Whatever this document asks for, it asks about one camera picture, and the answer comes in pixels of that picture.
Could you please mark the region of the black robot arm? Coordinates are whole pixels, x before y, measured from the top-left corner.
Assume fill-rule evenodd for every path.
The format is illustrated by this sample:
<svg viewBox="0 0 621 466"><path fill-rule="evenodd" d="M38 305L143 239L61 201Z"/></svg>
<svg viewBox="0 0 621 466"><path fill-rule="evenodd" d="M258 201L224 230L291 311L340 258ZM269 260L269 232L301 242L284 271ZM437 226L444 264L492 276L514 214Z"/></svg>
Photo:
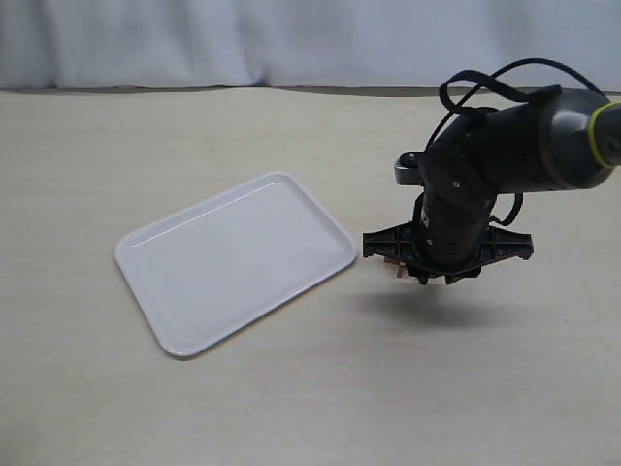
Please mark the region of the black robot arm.
<svg viewBox="0 0 621 466"><path fill-rule="evenodd" d="M533 254L531 235L507 230L524 194L592 189L619 165L620 105L595 91L548 88L533 103L478 108L399 157L397 183L423 191L409 222L364 234L362 253L422 284L475 278Z"/></svg>

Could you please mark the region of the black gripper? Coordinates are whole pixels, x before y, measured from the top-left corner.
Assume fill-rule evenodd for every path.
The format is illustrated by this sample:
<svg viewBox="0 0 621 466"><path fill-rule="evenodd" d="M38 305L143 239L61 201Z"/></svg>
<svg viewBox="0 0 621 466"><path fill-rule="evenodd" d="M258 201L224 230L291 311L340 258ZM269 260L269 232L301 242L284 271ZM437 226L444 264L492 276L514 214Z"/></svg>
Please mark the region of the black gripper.
<svg viewBox="0 0 621 466"><path fill-rule="evenodd" d="M430 275L445 275L446 285L477 278L483 267L512 258L529 259L532 236L495 227L491 210L475 222L458 219L439 198L421 193L412 220L362 236L362 255L389 257L405 264L421 285Z"/></svg>

